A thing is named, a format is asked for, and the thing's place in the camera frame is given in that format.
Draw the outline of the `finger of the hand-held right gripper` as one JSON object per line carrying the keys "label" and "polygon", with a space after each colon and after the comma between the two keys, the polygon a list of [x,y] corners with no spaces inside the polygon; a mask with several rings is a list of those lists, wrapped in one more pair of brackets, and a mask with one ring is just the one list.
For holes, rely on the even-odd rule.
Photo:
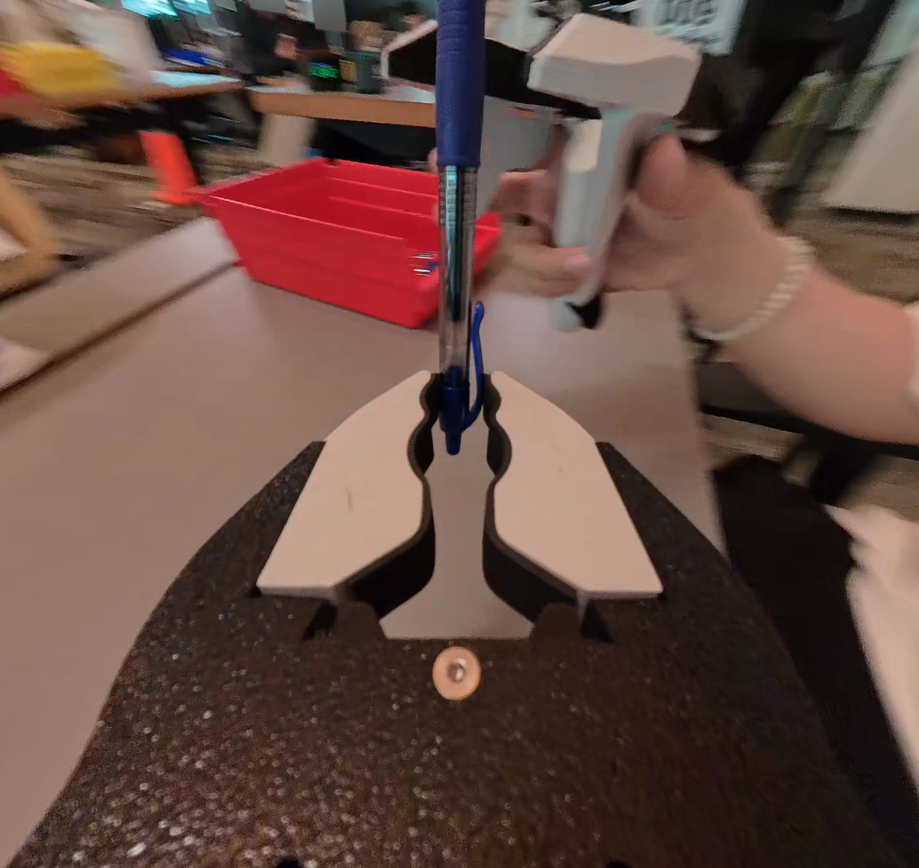
{"label": "finger of the hand-held right gripper", "polygon": [[[431,91],[435,87],[437,22],[428,20],[399,35],[384,48],[385,75],[399,84]],[[534,169],[550,146],[553,125],[566,116],[593,118],[595,108],[527,85],[531,63],[523,49],[501,40],[484,40],[484,98],[477,210],[486,211],[501,178]]]}
{"label": "finger of the hand-held right gripper", "polygon": [[597,109],[676,116],[701,60],[695,46],[680,40],[579,13],[531,54],[527,87]]}

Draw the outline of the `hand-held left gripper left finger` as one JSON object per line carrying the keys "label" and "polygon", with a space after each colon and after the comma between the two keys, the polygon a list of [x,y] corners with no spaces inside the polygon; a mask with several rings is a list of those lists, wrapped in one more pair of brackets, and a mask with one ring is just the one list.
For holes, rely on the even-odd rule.
{"label": "hand-held left gripper left finger", "polygon": [[257,579],[258,591],[358,601],[385,617],[434,573],[430,488],[437,376],[421,371],[348,416],[319,445]]}

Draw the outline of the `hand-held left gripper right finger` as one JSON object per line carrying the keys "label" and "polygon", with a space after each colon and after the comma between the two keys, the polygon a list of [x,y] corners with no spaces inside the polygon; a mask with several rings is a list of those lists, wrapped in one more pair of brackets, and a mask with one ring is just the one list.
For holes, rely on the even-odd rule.
{"label": "hand-held left gripper right finger", "polygon": [[659,596],[661,578],[588,431],[504,372],[489,375],[482,411],[491,590],[510,606]]}

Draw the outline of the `blue pen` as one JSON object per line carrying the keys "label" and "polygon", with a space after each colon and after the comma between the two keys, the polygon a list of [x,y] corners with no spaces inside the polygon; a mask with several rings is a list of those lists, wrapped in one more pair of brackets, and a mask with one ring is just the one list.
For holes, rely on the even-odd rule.
{"label": "blue pen", "polygon": [[486,0],[437,0],[436,152],[439,231],[439,421],[457,456],[477,420],[483,308],[472,302],[485,78]]}

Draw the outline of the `red bin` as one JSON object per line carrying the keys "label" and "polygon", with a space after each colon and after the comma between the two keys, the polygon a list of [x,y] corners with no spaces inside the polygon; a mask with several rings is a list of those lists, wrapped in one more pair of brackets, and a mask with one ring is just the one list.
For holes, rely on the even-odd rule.
{"label": "red bin", "polygon": [[199,197],[248,277],[409,329],[439,306],[437,177],[392,166],[314,157],[201,189]]}

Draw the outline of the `person's right forearm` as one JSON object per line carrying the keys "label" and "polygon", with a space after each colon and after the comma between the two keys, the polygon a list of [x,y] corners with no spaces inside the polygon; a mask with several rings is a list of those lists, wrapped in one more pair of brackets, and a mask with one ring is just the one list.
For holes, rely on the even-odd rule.
{"label": "person's right forearm", "polygon": [[776,402],[841,434],[916,446],[917,317],[857,292],[808,245],[774,235],[731,256],[695,312]]}

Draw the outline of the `person's right hand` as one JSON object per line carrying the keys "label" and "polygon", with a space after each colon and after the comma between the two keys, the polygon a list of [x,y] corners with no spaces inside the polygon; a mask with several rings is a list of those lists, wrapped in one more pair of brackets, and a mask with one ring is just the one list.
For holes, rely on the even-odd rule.
{"label": "person's right hand", "polygon": [[606,291],[666,289],[680,297],[714,293],[726,264],[774,242],[752,197],[716,164],[688,153],[671,130],[650,142],[601,260],[556,243],[561,168],[574,141],[553,130],[533,168],[505,173],[489,210],[510,225],[499,251],[513,289],[546,299],[572,295],[589,280]]}

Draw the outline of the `white printed sign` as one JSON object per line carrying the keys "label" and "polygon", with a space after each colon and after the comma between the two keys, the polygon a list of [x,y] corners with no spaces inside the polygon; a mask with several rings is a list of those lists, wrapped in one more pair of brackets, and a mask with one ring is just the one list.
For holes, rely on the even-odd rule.
{"label": "white printed sign", "polygon": [[639,0],[631,23],[723,57],[733,50],[747,1]]}

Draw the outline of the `orange traffic cone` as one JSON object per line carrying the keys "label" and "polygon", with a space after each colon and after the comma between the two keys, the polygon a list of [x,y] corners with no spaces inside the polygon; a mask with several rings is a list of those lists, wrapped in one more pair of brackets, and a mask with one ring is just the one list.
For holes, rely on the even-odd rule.
{"label": "orange traffic cone", "polygon": [[155,200],[170,206],[195,205],[199,183],[178,136],[162,130],[147,130],[140,132],[140,137],[147,165],[155,179]]}

